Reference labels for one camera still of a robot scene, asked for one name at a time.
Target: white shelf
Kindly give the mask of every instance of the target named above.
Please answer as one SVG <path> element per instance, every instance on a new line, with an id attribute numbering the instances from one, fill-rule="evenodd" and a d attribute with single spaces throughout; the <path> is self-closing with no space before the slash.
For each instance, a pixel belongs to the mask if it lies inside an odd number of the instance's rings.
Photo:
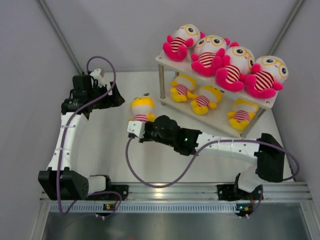
<path id="1" fill-rule="evenodd" d="M 186 75 L 196 79 L 198 85 L 214 86 L 217 89 L 223 90 L 224 95 L 231 98 L 231 99 L 242 98 L 242 99 L 248 100 L 251 103 L 258 105 L 259 107 L 261 107 L 263 109 L 271 109 L 273 107 L 275 100 L 276 100 L 276 97 L 278 95 L 278 92 L 277 92 L 276 95 L 272 98 L 257 99 L 257 98 L 250 96 L 249 94 L 247 94 L 245 92 L 245 90 L 242 90 L 239 92 L 227 91 L 224 88 L 222 88 L 216 84 L 216 80 L 215 80 L 214 76 L 212 76 L 212 77 L 201 76 L 201 75 L 197 74 L 195 71 L 193 71 L 193 69 L 191 68 L 190 62 L 188 62 L 188 61 L 182 61 L 182 62 L 172 61 L 166 56 L 166 54 L 163 51 L 161 51 L 161 53 L 155 58 L 155 60 L 163 66 L 169 67 L 179 73 L 186 74 Z"/>
<path id="2" fill-rule="evenodd" d="M 218 107 L 216 109 L 209 109 L 209 112 L 205 115 L 197 115 L 193 112 L 189 99 L 186 102 L 174 102 L 170 97 L 170 86 L 166 86 L 165 99 L 160 99 L 161 102 L 173 107 L 184 114 L 187 114 L 219 131 L 227 133 L 233 137 L 241 138 L 241 131 L 232 128 L 229 125 L 228 112 L 232 110 L 232 105 L 234 103 L 233 99 L 226 96 L 222 97 Z"/>

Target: robotic arm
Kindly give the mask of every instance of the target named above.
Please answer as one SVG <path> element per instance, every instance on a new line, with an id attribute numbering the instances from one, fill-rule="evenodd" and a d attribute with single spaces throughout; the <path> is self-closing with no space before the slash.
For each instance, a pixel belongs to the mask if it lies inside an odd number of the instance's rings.
<path id="1" fill-rule="evenodd" d="M 74 76 L 72 83 L 73 89 L 70 91 L 70 96 L 61 105 L 61 127 L 53 157 L 47 169 L 38 174 L 38 181 L 51 200 L 57 200 L 56 179 L 60 151 L 62 152 L 60 167 L 62 200 L 85 200 L 91 193 L 112 190 L 111 180 L 107 175 L 82 176 L 78 173 L 78 150 L 92 110 L 118 107 L 125 100 L 115 85 L 108 95 L 78 112 L 67 126 L 68 120 L 75 111 L 105 94 L 111 86 L 105 78 L 105 72 L 100 68 L 90 72 L 89 75 Z M 66 128 L 64 144 L 61 147 Z"/>
<path id="2" fill-rule="evenodd" d="M 153 141 L 165 144 L 185 156 L 195 155 L 207 143 L 217 141 L 217 144 L 206 146 L 200 155 L 234 158 L 252 165 L 245 172 L 237 175 L 232 191 L 228 193 L 234 195 L 229 197 L 232 200 L 241 199 L 241 195 L 258 190 L 258 186 L 263 182 L 283 181 L 285 154 L 269 146 L 243 143 L 240 139 L 229 140 L 230 138 L 183 128 L 166 115 L 159 116 L 154 122 L 130 121 L 127 132 L 129 137 L 139 138 L 140 143 Z M 263 133 L 261 138 L 254 140 L 282 148 L 272 135 L 267 133 Z"/>

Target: cable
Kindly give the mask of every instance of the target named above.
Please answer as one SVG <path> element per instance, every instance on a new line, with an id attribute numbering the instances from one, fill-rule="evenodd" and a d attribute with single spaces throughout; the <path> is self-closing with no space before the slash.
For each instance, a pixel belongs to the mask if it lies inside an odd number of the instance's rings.
<path id="1" fill-rule="evenodd" d="M 118 199 L 119 199 L 119 203 L 118 203 L 118 205 L 117 205 L 117 202 L 115 203 L 116 207 L 113 209 L 113 211 L 112 211 L 109 215 L 101 217 L 103 220 L 105 220 L 105 219 L 107 219 L 107 218 L 110 218 L 111 216 L 113 216 L 113 215 L 116 213 L 116 211 L 118 210 L 118 208 L 119 208 L 119 206 L 120 206 L 120 204 L 121 204 L 121 202 L 122 202 L 122 197 L 121 197 L 121 195 L 120 195 L 118 192 L 116 192 L 116 191 L 100 191 L 100 192 L 94 192 L 94 193 L 90 194 L 90 196 L 100 195 L 100 194 L 115 194 L 117 201 L 118 201 Z M 76 203 L 76 200 L 73 201 L 70 206 L 72 207 L 75 203 Z M 80 219 L 82 219 L 82 218 L 84 218 L 84 217 L 87 217 L 87 216 L 96 216 L 96 217 L 97 217 L 97 215 L 96 215 L 95 213 L 88 213 L 88 214 L 81 215 L 81 216 L 77 217 L 76 219 L 72 220 L 71 222 L 69 222 L 69 223 L 68 223 L 61 231 L 59 231 L 58 233 L 54 233 L 54 231 L 52 231 L 52 229 L 50 229 L 50 233 L 51 233 L 53 236 L 57 237 L 57 236 L 61 235 L 61 234 L 62 234 L 68 227 L 70 227 L 72 224 L 74 224 L 74 223 L 77 222 L 78 220 L 80 220 Z"/>
<path id="2" fill-rule="evenodd" d="M 153 185 L 153 184 L 150 184 L 144 180 L 142 180 L 137 174 L 136 172 L 134 171 L 134 169 L 132 168 L 131 164 L 130 164 L 130 161 L 129 161 L 129 156 L 128 156 L 128 152 L 129 152 L 129 145 L 130 145 L 130 142 L 132 141 L 133 137 L 131 137 L 127 144 L 126 144 L 126 147 L 125 147 L 125 159 L 126 159 L 126 163 L 131 171 L 131 173 L 133 174 L 133 176 L 142 184 L 146 185 L 147 187 L 150 187 L 150 188 L 155 188 L 155 189 L 164 189 L 164 188 L 167 188 L 167 187 L 170 187 L 172 186 L 173 184 L 176 184 L 177 182 L 179 182 L 180 179 L 182 179 L 184 177 L 184 175 L 186 175 L 186 173 L 188 172 L 189 168 L 191 167 L 192 163 L 195 161 L 196 157 L 200 154 L 200 152 L 205 149 L 206 147 L 210 146 L 210 145 L 213 145 L 213 144 L 218 144 L 218 143 L 252 143 L 252 144 L 261 144 L 261 145 L 265 145 L 265 146 L 268 146 L 268 147 L 271 147 L 271 148 L 274 148 L 278 151 L 281 151 L 283 153 L 285 153 L 286 155 L 290 156 L 293 161 L 295 162 L 296 164 L 296 172 L 294 174 L 292 174 L 292 176 L 290 177 L 287 177 L 285 179 L 283 179 L 283 181 L 287 181 L 287 180 L 290 180 L 290 179 L 293 179 L 300 171 L 300 164 L 298 162 L 298 160 L 295 158 L 295 156 L 293 156 L 290 152 L 287 152 L 286 150 L 284 150 L 283 148 L 279 147 L 279 146 L 276 146 L 276 145 L 273 145 L 273 144 L 270 144 L 270 143 L 267 143 L 267 142 L 264 142 L 264 141 L 258 141 L 258 140 L 250 140 L 250 139 L 221 139 L 221 140 L 215 140 L 215 141 L 210 141 L 208 143 L 206 143 L 205 145 L 203 145 L 202 147 L 199 148 L 199 150 L 193 155 L 193 157 L 191 158 L 189 164 L 186 166 L 185 170 L 182 172 L 182 174 L 175 180 L 173 180 L 172 182 L 169 182 L 165 185 Z"/>
<path id="3" fill-rule="evenodd" d="M 62 203 L 61 203 L 61 192 L 60 192 L 60 168 L 61 168 L 61 164 L 62 164 L 62 156 L 63 156 L 63 150 L 64 149 L 64 145 L 65 145 L 65 140 L 66 140 L 66 135 L 67 135 L 67 131 L 68 131 L 68 126 L 71 123 L 72 119 L 79 113 L 81 112 L 83 109 L 85 109 L 86 107 L 90 106 L 91 104 L 96 103 L 97 101 L 103 99 L 104 97 L 106 97 L 111 90 L 115 87 L 116 85 L 116 70 L 114 65 L 105 57 L 103 56 L 93 56 L 91 57 L 88 62 L 86 63 L 86 70 L 87 72 L 89 72 L 89 64 L 93 59 L 102 59 L 105 60 L 110 67 L 112 68 L 112 72 L 113 72 L 113 83 L 111 85 L 111 87 L 106 91 L 106 93 L 104 93 L 103 95 L 97 97 L 96 99 L 86 103 L 85 105 L 81 106 L 80 108 L 78 108 L 69 118 L 69 120 L 66 122 L 65 128 L 63 130 L 62 133 L 62 138 L 61 138 L 61 144 L 60 144 L 60 151 L 59 151 L 59 158 L 58 158 L 58 166 L 57 166 L 57 170 L 56 170 L 56 198 L 57 198 L 57 202 L 58 202 L 58 206 L 59 206 L 59 212 L 62 216 L 65 216 L 70 209 L 72 208 L 72 206 L 75 204 L 76 201 L 74 201 L 70 207 L 66 210 L 66 212 L 63 212 L 62 210 Z"/>

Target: metal rod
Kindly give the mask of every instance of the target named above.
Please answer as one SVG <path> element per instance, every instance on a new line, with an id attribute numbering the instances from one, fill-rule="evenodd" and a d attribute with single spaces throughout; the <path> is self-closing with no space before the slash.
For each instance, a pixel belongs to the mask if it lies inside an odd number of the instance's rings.
<path id="1" fill-rule="evenodd" d="M 294 22 L 294 20 L 296 19 L 298 13 L 301 11 L 304 3 L 306 2 L 306 0 L 297 0 L 290 15 L 288 16 L 288 18 L 286 19 L 284 25 L 282 26 L 282 29 L 280 30 L 278 37 L 275 39 L 275 41 L 272 43 L 272 47 L 270 48 L 270 50 L 268 51 L 267 55 L 273 55 L 275 54 L 275 52 L 277 51 L 277 49 L 279 48 L 281 42 L 284 39 L 284 36 L 286 35 L 288 29 L 290 28 L 290 26 L 292 25 L 292 23 Z"/>
<path id="2" fill-rule="evenodd" d="M 69 43 L 66 40 L 66 37 L 62 33 L 57 21 L 55 20 L 53 14 L 51 13 L 47 3 L 45 0 L 36 0 L 41 11 L 43 12 L 44 16 L 47 18 L 49 21 L 49 24 L 51 25 L 55 35 L 57 36 L 59 42 L 61 43 L 63 49 L 67 53 L 69 59 L 71 60 L 72 64 L 74 65 L 75 69 L 79 74 L 82 74 L 84 71 L 82 70 L 78 60 L 76 59 L 73 51 L 71 50 L 71 47 Z"/>
<path id="3" fill-rule="evenodd" d="M 243 130 L 243 132 L 240 134 L 242 138 L 246 138 L 250 130 L 254 127 L 254 125 L 257 123 L 259 118 L 264 114 L 266 109 L 259 107 L 258 111 L 255 113 L 254 117 L 250 121 L 249 125 Z"/>
<path id="4" fill-rule="evenodd" d="M 160 99 L 166 98 L 165 93 L 165 67 L 161 64 L 158 64 L 159 68 L 159 83 L 160 83 Z"/>

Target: striped shirt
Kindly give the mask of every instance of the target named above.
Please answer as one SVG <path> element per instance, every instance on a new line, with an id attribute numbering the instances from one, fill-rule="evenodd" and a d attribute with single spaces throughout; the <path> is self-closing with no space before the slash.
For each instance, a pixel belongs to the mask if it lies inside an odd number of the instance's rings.
<path id="1" fill-rule="evenodd" d="M 224 68 L 228 70 L 225 80 L 228 84 L 239 81 L 241 72 L 237 66 L 230 64 L 228 66 L 225 66 Z"/>
<path id="2" fill-rule="evenodd" d="M 256 84 L 254 88 L 258 91 L 264 89 L 271 89 L 274 84 L 274 77 L 266 71 L 260 71 L 254 74 L 256 77 Z"/>
<path id="3" fill-rule="evenodd" d="M 237 111 L 234 115 L 234 119 L 236 119 L 239 123 L 243 120 L 247 120 L 250 122 L 250 117 L 249 117 L 249 113 L 247 111 Z"/>
<path id="4" fill-rule="evenodd" d="M 147 115 L 145 114 L 138 114 L 134 117 L 133 121 L 141 121 L 141 122 L 148 122 Z"/>
<path id="5" fill-rule="evenodd" d="M 178 94 L 187 96 L 188 88 L 185 85 L 178 84 L 175 88 L 178 90 Z"/>
<path id="6" fill-rule="evenodd" d="M 213 52 L 204 52 L 200 54 L 198 61 L 202 63 L 205 68 L 208 68 L 211 66 L 211 63 L 215 56 L 216 54 Z"/>
<path id="7" fill-rule="evenodd" d="M 180 45 L 183 45 L 183 46 L 187 47 L 186 46 L 186 41 L 184 39 L 182 39 L 181 37 L 174 38 L 170 42 L 170 45 L 171 45 L 171 50 L 172 50 L 173 53 L 178 52 L 178 48 L 179 48 Z"/>
<path id="8" fill-rule="evenodd" d="M 202 96 L 202 95 L 197 96 L 195 100 L 198 103 L 199 107 L 202 107 L 202 106 L 209 107 L 210 101 L 206 96 Z"/>

